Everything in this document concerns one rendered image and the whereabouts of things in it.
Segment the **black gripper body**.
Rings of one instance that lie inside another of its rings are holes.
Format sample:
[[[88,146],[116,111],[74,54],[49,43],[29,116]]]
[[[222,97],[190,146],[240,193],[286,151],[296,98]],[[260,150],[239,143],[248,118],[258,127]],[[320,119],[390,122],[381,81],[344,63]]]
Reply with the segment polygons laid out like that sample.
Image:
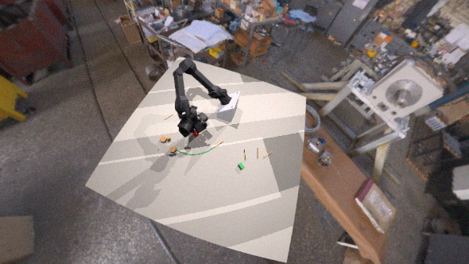
[[[198,122],[200,119],[202,119],[203,122],[206,122],[206,121],[208,120],[208,117],[207,117],[203,112],[199,113],[198,116],[199,116],[200,118],[198,118],[195,122]],[[194,129],[194,127],[190,129],[190,132],[192,132],[193,129]],[[184,132],[180,131],[180,129],[179,129],[179,132],[180,132],[185,138],[190,134],[190,132],[189,132],[188,134],[185,134]]]

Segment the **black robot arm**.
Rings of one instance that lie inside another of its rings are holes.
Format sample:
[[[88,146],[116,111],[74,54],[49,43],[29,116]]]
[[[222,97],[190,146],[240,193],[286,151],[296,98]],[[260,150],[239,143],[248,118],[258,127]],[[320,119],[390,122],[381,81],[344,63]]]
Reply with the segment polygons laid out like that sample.
[[[188,134],[190,129],[194,127],[196,132],[199,134],[201,131],[206,129],[207,123],[201,122],[201,119],[198,122],[195,122],[198,119],[196,111],[198,107],[193,105],[189,106],[190,103],[184,93],[184,72],[198,80],[200,84],[208,89],[208,95],[211,96],[211,99],[219,99],[222,105],[229,104],[232,97],[230,98],[227,94],[227,89],[222,89],[205,78],[204,75],[197,70],[196,64],[192,59],[186,58],[179,63],[179,67],[172,73],[176,89],[175,110],[177,111],[179,119],[181,119],[177,126],[180,131],[185,134]],[[185,114],[183,115],[182,113],[184,112]]]

